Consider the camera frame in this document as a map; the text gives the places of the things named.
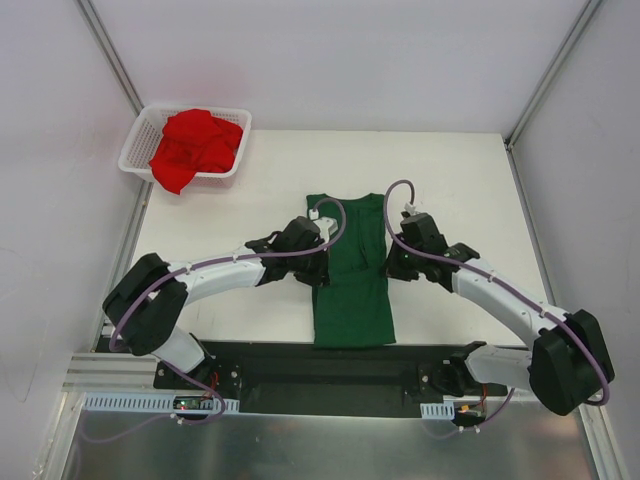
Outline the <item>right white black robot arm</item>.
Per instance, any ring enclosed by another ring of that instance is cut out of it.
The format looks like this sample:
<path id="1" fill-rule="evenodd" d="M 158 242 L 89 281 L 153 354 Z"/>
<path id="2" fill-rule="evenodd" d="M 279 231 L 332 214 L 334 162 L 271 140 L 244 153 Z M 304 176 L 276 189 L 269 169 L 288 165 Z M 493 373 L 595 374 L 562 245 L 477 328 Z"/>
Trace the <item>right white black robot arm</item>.
<path id="1" fill-rule="evenodd" d="M 425 278 L 464 298 L 506 326 L 523 348 L 474 341 L 430 376 L 432 387 L 462 397 L 484 384 L 527 390 L 551 412 L 567 415 L 582 404 L 602 405 L 615 371 L 598 320 L 532 299 L 464 243 L 450 245 L 427 213 L 406 205 L 401 231 L 385 262 L 388 277 Z"/>

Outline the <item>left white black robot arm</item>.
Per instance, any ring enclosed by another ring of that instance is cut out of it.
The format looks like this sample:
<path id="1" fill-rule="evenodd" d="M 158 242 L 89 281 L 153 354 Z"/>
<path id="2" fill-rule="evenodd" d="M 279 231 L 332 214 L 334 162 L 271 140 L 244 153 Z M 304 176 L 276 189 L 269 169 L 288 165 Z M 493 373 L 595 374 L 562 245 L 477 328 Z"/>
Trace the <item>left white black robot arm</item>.
<path id="1" fill-rule="evenodd" d="M 259 287 L 292 274 L 310 286 L 329 282 L 328 252 L 338 221 L 298 216 L 282 231 L 246 242 L 235 251 L 196 262 L 166 262 L 142 256 L 103 301 L 114 334 L 135 356 L 152 355 L 177 368 L 192 389 L 205 386 L 215 365 L 204 347 L 177 326 L 182 310 L 226 291 Z"/>

